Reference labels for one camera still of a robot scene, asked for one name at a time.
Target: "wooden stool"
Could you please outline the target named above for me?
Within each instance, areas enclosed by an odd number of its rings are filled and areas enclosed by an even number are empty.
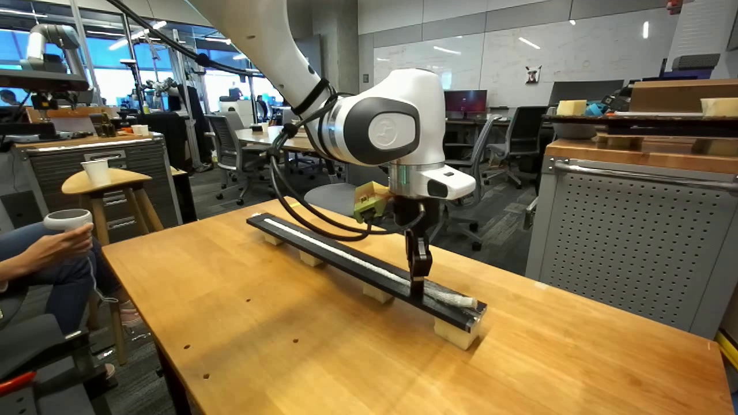
[[[93,187],[90,182],[88,173],[80,171],[80,173],[68,174],[62,182],[62,194],[78,195],[80,204],[90,206],[96,242],[110,245],[106,204],[104,204],[106,190],[120,189],[127,195],[130,213],[134,213],[141,233],[151,233],[151,230],[163,228],[151,201],[143,190],[143,183],[150,179],[151,179],[150,174],[141,174],[141,173],[122,171],[122,168],[110,168],[110,182],[104,187]],[[127,344],[123,344],[123,331],[122,331],[120,301],[110,304],[110,331],[113,331],[113,341],[115,341],[115,359],[122,367],[122,364],[127,364]]]

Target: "desk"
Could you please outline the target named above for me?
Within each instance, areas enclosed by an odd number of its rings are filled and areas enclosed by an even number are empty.
[[[235,138],[245,142],[256,142],[256,145],[269,145],[278,136],[281,126],[266,126],[263,130],[253,128],[235,128]],[[307,138],[307,130],[300,128],[293,138],[283,142],[288,152],[316,152],[313,145]]]
[[[730,412],[714,341],[436,249],[489,304],[472,351],[361,296],[245,218],[269,201],[104,246],[203,412]],[[399,234],[354,249],[405,265]]]

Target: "cup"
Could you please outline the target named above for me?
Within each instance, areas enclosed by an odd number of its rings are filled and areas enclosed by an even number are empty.
[[[107,159],[88,159],[88,162],[82,162],[82,168],[85,168],[92,187],[110,183]]]
[[[90,209],[80,209],[80,206],[53,209],[43,217],[43,225],[53,233],[63,233],[88,223],[92,223],[92,213]]]
[[[150,136],[148,123],[130,123],[134,126],[134,136]]]

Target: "table leg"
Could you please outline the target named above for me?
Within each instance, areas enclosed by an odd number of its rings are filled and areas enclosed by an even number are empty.
[[[160,374],[163,374],[163,381],[165,381],[168,396],[170,396],[170,401],[175,405],[175,412],[176,415],[191,415],[191,407],[188,407],[188,401],[186,401],[186,389],[185,389],[175,367],[170,364],[170,359],[160,351],[160,345],[156,345],[156,355],[159,355],[159,362],[160,362]]]

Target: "black cable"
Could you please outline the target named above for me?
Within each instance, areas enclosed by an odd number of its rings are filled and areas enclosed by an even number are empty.
[[[323,103],[323,107],[317,107],[317,110],[311,113],[309,117],[303,117],[303,119],[300,119],[296,123],[293,123],[295,128],[300,128],[300,126],[303,126],[307,121],[313,121],[313,119],[319,117],[317,142],[313,140],[311,133],[309,133],[309,140],[311,140],[313,147],[323,149],[323,153],[328,153],[328,157],[332,157],[332,153],[330,153],[330,152],[324,149],[324,145],[323,145],[323,114],[324,114],[328,110],[332,110],[332,105],[337,103],[337,99],[338,99],[338,93],[332,92],[332,93],[328,96],[328,100]],[[286,136],[286,128],[281,128],[281,130],[277,133],[277,138],[271,140],[269,149],[266,149],[266,157],[269,157],[269,182],[271,182],[271,189],[273,189],[273,194],[277,194],[278,204],[281,204],[295,220],[300,220],[303,228],[309,228],[309,230],[313,230],[313,233],[317,233],[317,234],[323,234],[323,238],[348,239],[348,242],[363,239],[363,238],[368,238],[368,234],[391,234],[391,233],[394,233],[394,230],[370,230],[373,223],[370,223],[367,217],[363,217],[367,228],[345,225],[345,223],[341,223],[341,220],[330,218],[328,213],[323,213],[319,209],[316,209],[309,201],[303,201],[303,198],[293,189],[293,183],[283,176],[283,173],[281,173],[281,168],[278,168],[278,153],[281,153],[281,149],[283,149],[286,138],[288,138],[288,136]],[[286,195],[283,195],[281,187],[288,190],[291,198],[295,198],[302,206],[307,206],[307,209],[309,209],[311,213],[316,213],[319,220],[324,220],[324,223],[330,223],[330,225],[333,225],[333,228],[354,233],[354,234],[337,234],[337,233],[328,233],[324,228],[313,225],[311,220],[307,220],[303,217],[300,217],[300,211],[293,209],[293,206],[286,202]],[[422,218],[423,218],[423,209],[420,209],[420,213],[416,213],[405,228],[420,223]]]
[[[30,96],[30,92],[25,92],[25,96],[21,100],[14,100],[14,110],[0,123],[16,123],[19,114],[23,114],[23,105],[25,105],[28,96]]]
[[[323,213],[319,209],[316,209],[309,201],[303,201],[303,198],[291,187],[291,182],[283,176],[283,173],[281,173],[281,168],[278,168],[278,164],[277,164],[277,157],[278,157],[278,149],[283,147],[283,142],[286,142],[286,133],[278,133],[278,136],[271,140],[271,147],[269,147],[269,176],[271,176],[271,187],[273,187],[273,194],[277,194],[278,202],[286,206],[286,211],[288,211],[293,218],[296,218],[300,223],[303,223],[307,228],[311,228],[311,230],[316,230],[316,233],[319,233],[319,234],[324,234],[324,238],[333,238],[333,239],[363,239],[367,234],[394,234],[394,233],[404,233],[405,228],[412,228],[414,223],[420,223],[420,220],[423,218],[423,209],[422,209],[411,223],[405,223],[405,225],[399,228],[399,230],[390,230],[390,228],[384,228],[384,230],[370,230],[373,223],[370,223],[368,218],[363,218],[363,220],[367,220],[367,228],[354,228],[354,225],[345,225],[345,223],[341,223],[341,220],[330,218],[328,213]],[[307,206],[311,213],[316,213],[316,217],[323,218],[324,223],[330,223],[330,225],[333,225],[333,228],[341,228],[341,230],[348,230],[348,233],[359,233],[359,234],[345,238],[345,234],[333,234],[333,233],[328,233],[328,230],[323,230],[323,228],[311,225],[303,217],[300,217],[300,213],[283,201],[283,190],[281,190],[278,183],[286,187],[286,190],[288,190],[291,198],[295,198],[302,206]]]
[[[345,225],[345,223],[341,223],[341,220],[333,220],[333,218],[330,218],[328,213],[323,213],[319,209],[316,209],[316,206],[313,206],[309,201],[303,201],[303,198],[293,189],[293,183],[281,174],[278,164],[277,164],[273,157],[271,157],[271,162],[269,162],[269,173],[273,174],[273,179],[278,179],[278,182],[271,182],[271,183],[283,183],[291,198],[295,198],[300,204],[303,204],[311,213],[316,213],[317,218],[328,220],[330,225],[344,228],[344,230],[348,230],[348,233],[363,233],[363,230],[367,230],[367,228],[354,228],[354,225]]]
[[[307,220],[303,217],[296,213],[296,209],[291,206],[291,202],[286,202],[281,189],[278,189],[278,182],[277,182],[277,174],[273,174],[273,165],[269,168],[269,176],[271,176],[271,187],[277,190],[277,201],[278,204],[295,218],[300,220],[303,228],[317,233],[317,234],[324,234],[324,238],[332,238],[332,239],[345,239],[345,242],[354,242],[354,239],[363,239],[368,233],[370,233],[370,223],[367,225],[367,230],[356,233],[356,234],[333,234],[333,233],[328,233],[317,225],[313,225],[311,220]]]

